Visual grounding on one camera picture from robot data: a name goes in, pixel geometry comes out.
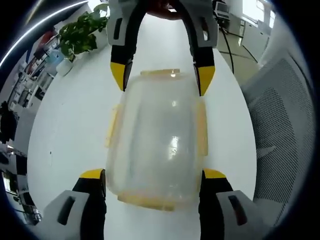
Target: potted plant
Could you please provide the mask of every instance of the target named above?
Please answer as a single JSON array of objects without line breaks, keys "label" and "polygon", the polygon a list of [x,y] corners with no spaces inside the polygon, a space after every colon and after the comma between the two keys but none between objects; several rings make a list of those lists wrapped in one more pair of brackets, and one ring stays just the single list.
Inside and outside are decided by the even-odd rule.
[{"label": "potted plant", "polygon": [[[104,40],[107,43],[107,32],[105,30],[108,17],[100,17],[100,11],[108,8],[107,3],[98,5],[93,12],[85,12],[76,22],[65,25],[59,31],[59,40],[61,52],[72,62],[75,55],[98,49]],[[105,32],[97,41],[98,33]]]}]

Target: office floor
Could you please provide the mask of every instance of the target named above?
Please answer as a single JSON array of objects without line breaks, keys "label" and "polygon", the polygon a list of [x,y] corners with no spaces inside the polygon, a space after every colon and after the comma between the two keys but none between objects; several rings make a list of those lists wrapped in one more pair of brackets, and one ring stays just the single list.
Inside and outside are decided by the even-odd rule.
[{"label": "office floor", "polygon": [[[240,38],[238,36],[228,34],[226,37],[232,53],[235,78],[240,85],[243,85],[259,71],[259,66],[250,53],[242,45],[239,45]],[[219,31],[217,48],[231,69],[228,47],[221,31]]]}]

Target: computer monitor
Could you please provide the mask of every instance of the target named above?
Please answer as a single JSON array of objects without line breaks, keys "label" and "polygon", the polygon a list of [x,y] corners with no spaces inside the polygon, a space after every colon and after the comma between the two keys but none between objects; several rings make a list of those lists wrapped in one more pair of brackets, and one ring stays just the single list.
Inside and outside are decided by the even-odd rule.
[{"label": "computer monitor", "polygon": [[229,7],[224,2],[217,2],[215,4],[215,13],[219,18],[229,19]]}]

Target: white table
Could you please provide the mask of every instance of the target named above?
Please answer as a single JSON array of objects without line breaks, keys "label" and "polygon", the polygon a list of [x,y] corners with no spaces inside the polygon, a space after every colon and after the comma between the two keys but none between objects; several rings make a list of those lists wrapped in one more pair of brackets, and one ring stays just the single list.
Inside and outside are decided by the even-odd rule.
[{"label": "white table", "polygon": [[[112,108],[120,102],[110,70],[110,47],[80,59],[65,76],[57,76],[36,115],[28,150],[28,185],[40,211],[81,173],[105,168],[104,147]],[[214,50],[216,73],[205,95],[209,155],[206,166],[226,174],[235,190],[253,198],[256,146],[241,89],[227,63]],[[182,21],[147,15],[140,27],[131,76],[142,70],[176,68],[193,73],[187,32]],[[198,203],[180,212],[128,205],[106,196],[105,238],[200,239]]]}]

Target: black cable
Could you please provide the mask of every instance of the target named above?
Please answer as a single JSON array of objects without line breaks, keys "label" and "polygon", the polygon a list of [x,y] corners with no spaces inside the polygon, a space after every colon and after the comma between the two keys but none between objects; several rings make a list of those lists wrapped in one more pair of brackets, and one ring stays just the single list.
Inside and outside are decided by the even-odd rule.
[{"label": "black cable", "polygon": [[217,14],[215,13],[215,11],[213,11],[213,15],[215,16],[215,19],[216,19],[216,21],[218,22],[218,25],[221,26],[221,31],[222,31],[222,34],[223,34],[223,37],[224,37],[226,46],[227,46],[228,51],[229,51],[230,59],[231,59],[232,73],[235,74],[234,59],[233,59],[232,54],[231,54],[231,50],[230,50],[230,46],[229,46],[229,42],[228,42],[228,40],[227,40],[227,36],[226,36],[225,30],[222,28],[221,21],[220,21],[220,19],[218,18],[218,16],[217,16]]}]

